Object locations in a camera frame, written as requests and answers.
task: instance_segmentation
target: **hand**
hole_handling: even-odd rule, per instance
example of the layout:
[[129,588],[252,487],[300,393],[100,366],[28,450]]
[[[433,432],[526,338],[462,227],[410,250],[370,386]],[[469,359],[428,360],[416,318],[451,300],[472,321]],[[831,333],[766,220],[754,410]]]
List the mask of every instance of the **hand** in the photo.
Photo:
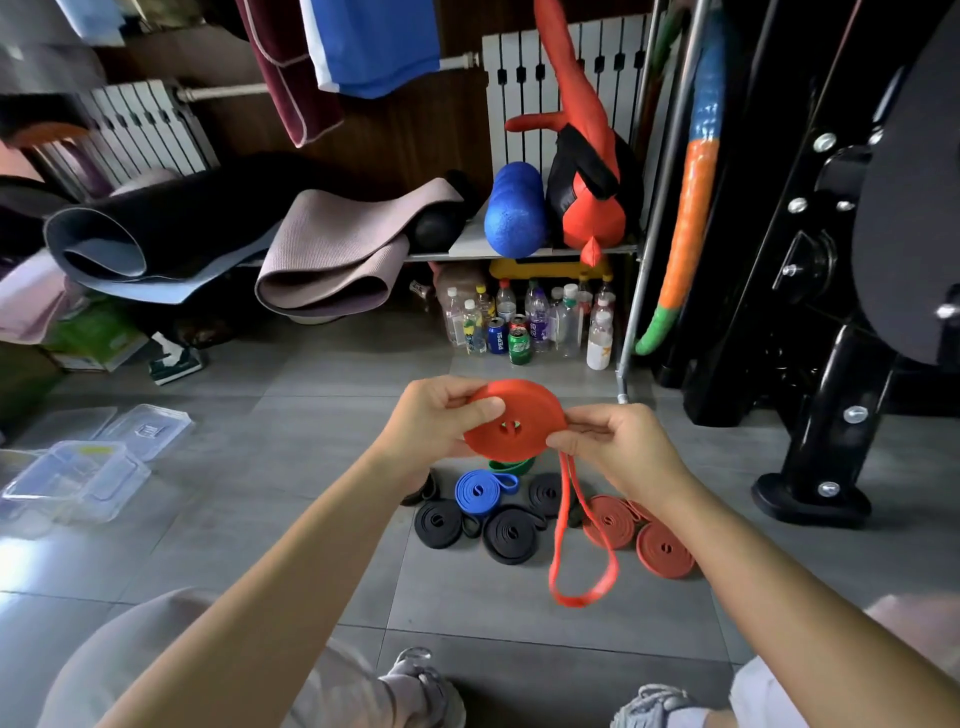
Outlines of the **hand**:
[[506,409],[500,397],[467,404],[486,383],[461,376],[410,382],[371,451],[387,458],[401,475],[422,473],[441,458],[475,456],[464,432],[495,420]]
[[668,496],[698,482],[645,404],[588,404],[565,414],[570,429],[554,432],[546,444],[586,460],[654,515]]

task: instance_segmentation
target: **soda can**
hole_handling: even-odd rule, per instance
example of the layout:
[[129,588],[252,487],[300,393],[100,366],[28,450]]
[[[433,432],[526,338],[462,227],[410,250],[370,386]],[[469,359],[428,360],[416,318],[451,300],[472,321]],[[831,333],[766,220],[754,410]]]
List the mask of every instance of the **soda can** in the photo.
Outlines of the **soda can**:
[[508,340],[510,362],[512,364],[529,364],[531,359],[530,334],[523,326],[511,326]]
[[507,322],[494,316],[487,324],[487,351],[507,353]]

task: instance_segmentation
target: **wall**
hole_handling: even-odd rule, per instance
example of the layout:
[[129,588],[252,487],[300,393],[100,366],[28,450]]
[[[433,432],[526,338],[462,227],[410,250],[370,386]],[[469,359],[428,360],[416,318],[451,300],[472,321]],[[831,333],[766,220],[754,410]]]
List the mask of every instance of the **wall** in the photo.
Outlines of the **wall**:
[[[435,0],[445,57],[479,51],[484,35],[534,27],[530,0],[467,4]],[[649,12],[649,0],[565,0],[570,22]],[[114,83],[149,78],[213,86],[262,81],[250,45],[211,26],[135,38],[104,49]],[[330,191],[356,199],[395,197],[457,168],[481,193],[492,185],[487,73],[445,71],[374,100],[341,97],[346,121],[300,150],[329,168]],[[270,97],[236,97],[192,105],[218,156],[293,151]]]

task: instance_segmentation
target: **yoga mat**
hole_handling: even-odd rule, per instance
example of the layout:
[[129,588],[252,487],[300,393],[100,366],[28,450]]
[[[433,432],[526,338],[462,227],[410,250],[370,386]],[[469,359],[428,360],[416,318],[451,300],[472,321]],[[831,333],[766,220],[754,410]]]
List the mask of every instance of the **yoga mat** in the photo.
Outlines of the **yoga mat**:
[[389,297],[410,249],[402,234],[407,223],[428,205],[461,200],[441,178],[380,203],[305,190],[267,252],[257,298],[276,313],[301,318],[376,308]]
[[181,303],[204,283],[266,250],[304,188],[307,159],[253,155],[52,215],[44,228],[72,280],[103,293]]

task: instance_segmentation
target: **white radiator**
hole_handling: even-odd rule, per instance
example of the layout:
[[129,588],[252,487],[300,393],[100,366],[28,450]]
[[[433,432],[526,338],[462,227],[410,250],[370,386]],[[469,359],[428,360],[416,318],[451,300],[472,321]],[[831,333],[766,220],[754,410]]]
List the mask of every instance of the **white radiator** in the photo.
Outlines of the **white radiator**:
[[[76,94],[90,134],[72,140],[113,187],[148,169],[182,175],[218,165],[213,148],[190,109],[163,81],[143,81]],[[69,154],[59,142],[37,147],[61,182],[89,197]]]
[[[570,37],[590,84],[597,89],[613,129],[633,143],[639,124],[639,81],[649,15],[629,15],[569,26]],[[557,150],[548,130],[508,133],[503,124],[522,113],[560,108],[557,77],[537,31],[484,36],[487,116],[493,173],[512,161],[540,169],[546,181]]]

